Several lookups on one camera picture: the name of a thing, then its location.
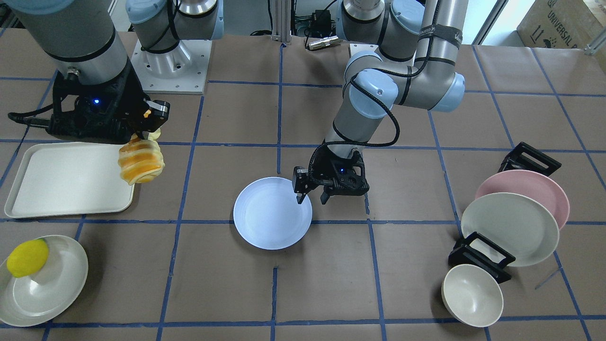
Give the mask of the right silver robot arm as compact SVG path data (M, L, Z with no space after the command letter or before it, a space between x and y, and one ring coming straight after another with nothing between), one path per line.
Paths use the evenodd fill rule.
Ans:
M186 41L212 41L224 33L221 0L128 0L125 9L141 44L140 72L99 0L8 0L7 6L58 65L52 103L7 116L71 142L156 144L170 105L151 100L151 84L142 85L141 76L198 77L199 58Z

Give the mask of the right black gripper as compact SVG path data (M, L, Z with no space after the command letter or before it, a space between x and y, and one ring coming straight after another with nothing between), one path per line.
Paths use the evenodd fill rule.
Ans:
M96 85L58 73L47 132L71 142L125 144L136 132L153 133L169 118L169 102L148 100L134 71Z

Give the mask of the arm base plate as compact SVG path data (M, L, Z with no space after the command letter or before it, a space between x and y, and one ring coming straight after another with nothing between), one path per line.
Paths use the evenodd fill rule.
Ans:
M175 50L151 54L137 41L131 62L146 93L203 95L212 45L209 40L182 40Z
M350 57L362 51L376 52L377 45L363 45L360 43L349 44Z

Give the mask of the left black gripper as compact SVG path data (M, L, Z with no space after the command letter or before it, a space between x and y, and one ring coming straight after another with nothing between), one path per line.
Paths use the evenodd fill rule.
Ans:
M299 205L318 186L324 188L322 205L332 196L363 196L370 189L359 149L351 149L350 158L340 158L324 144L312 154L309 169L294 167L292 184Z

